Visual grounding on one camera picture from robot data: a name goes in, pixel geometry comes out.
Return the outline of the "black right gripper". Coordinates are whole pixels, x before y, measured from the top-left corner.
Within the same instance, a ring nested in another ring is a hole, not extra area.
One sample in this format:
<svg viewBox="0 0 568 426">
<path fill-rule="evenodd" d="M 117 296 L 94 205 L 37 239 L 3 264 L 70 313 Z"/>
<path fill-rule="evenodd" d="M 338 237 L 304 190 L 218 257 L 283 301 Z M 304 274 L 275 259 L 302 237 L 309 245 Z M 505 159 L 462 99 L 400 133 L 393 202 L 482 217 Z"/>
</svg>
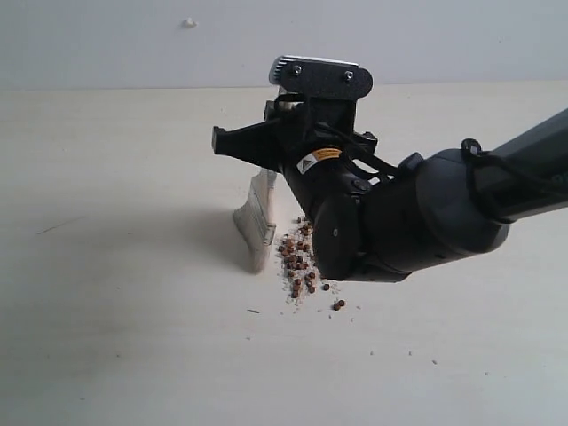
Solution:
<svg viewBox="0 0 568 426">
<path fill-rule="evenodd" d="M 354 132 L 351 125 L 344 129 L 331 117 L 313 120 L 302 103 L 268 101 L 262 122 L 235 130 L 216 126 L 212 131 L 215 154 L 280 173 L 305 213 L 317 212 L 335 193 L 367 193 L 371 185 L 349 170 L 341 154 L 347 146 L 373 154 L 377 144 L 372 133 Z"/>
</svg>

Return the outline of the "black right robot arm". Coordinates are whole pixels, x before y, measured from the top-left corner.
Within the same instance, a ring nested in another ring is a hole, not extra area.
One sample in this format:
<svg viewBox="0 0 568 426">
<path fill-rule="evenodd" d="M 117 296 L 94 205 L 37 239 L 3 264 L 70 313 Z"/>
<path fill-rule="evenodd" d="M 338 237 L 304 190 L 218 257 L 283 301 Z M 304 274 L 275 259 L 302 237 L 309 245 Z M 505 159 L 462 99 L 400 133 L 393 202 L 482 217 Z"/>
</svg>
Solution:
<svg viewBox="0 0 568 426">
<path fill-rule="evenodd" d="M 212 148 L 281 174 L 312 224 L 315 262 L 331 280 L 399 282 L 497 249 L 512 223 L 567 204 L 567 115 L 508 143 L 473 138 L 390 165 L 354 131 L 352 101 L 266 105 L 262 122 L 215 127 Z"/>
</svg>

